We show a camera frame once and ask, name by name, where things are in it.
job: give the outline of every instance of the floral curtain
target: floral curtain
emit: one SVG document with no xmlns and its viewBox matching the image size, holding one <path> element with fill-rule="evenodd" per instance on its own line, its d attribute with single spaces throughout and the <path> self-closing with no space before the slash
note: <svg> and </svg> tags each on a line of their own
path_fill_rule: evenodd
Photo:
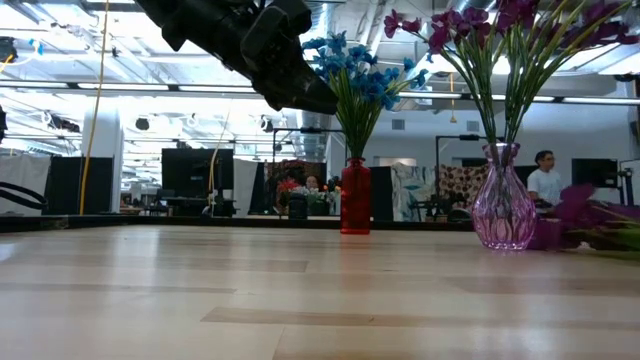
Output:
<svg viewBox="0 0 640 360">
<path fill-rule="evenodd" d="M 471 210 L 476 194 L 489 173 L 487 165 L 458 167 L 440 165 L 440 198 L 455 196 L 453 208 Z"/>
</svg>

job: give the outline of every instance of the man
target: man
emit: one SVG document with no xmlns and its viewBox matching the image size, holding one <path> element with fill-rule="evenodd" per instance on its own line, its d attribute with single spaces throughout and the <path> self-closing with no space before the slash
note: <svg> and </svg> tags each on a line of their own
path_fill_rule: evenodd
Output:
<svg viewBox="0 0 640 360">
<path fill-rule="evenodd" d="M 551 205 L 558 205 L 562 182 L 560 174 L 553 170 L 555 158 L 553 152 L 543 150 L 536 154 L 538 169 L 529 175 L 527 188 L 533 200 L 544 200 Z"/>
</svg>

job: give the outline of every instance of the white wall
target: white wall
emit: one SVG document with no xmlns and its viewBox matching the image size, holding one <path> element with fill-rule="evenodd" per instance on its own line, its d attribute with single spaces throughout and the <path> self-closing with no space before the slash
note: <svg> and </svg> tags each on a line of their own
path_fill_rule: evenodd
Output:
<svg viewBox="0 0 640 360">
<path fill-rule="evenodd" d="M 610 96 L 626 97 L 625 85 L 619 83 L 618 90 Z M 635 109 L 626 106 L 534 104 L 518 135 L 522 147 L 516 165 L 534 165 L 538 151 L 551 150 L 556 156 L 556 170 L 565 185 L 570 185 L 573 158 L 634 159 L 638 146 L 629 127 L 632 112 Z M 373 166 L 375 156 L 415 158 L 418 166 L 435 165 L 435 136 L 466 134 L 466 121 L 480 120 L 476 111 L 457 111 L 455 117 L 457 123 L 450 122 L 451 111 L 437 115 L 432 111 L 384 113 L 364 151 L 367 165 Z M 405 131 L 391 131 L 392 119 L 404 119 Z M 441 140 L 440 163 L 483 157 L 482 145 Z M 601 190 L 598 198 L 617 201 L 618 193 Z"/>
</svg>

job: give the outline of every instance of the vase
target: vase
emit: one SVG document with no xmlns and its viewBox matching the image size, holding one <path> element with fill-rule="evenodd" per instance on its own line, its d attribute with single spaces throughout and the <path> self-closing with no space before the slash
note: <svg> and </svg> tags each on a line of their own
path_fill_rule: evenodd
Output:
<svg viewBox="0 0 640 360">
<path fill-rule="evenodd" d="M 371 170 L 363 158 L 349 159 L 342 170 L 340 232 L 366 235 L 371 228 Z"/>
<path fill-rule="evenodd" d="M 473 204 L 474 229 L 490 249 L 524 250 L 535 231 L 536 209 L 513 168 L 520 145 L 489 144 L 482 149 L 489 174 Z"/>
</svg>

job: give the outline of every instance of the wood grain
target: wood grain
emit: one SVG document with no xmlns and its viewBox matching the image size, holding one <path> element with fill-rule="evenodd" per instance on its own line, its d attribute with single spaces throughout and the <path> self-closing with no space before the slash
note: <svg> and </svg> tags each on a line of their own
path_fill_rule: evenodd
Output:
<svg viewBox="0 0 640 360">
<path fill-rule="evenodd" d="M 473 233 L 0 235 L 2 360 L 640 359 L 639 265 Z"/>
</svg>

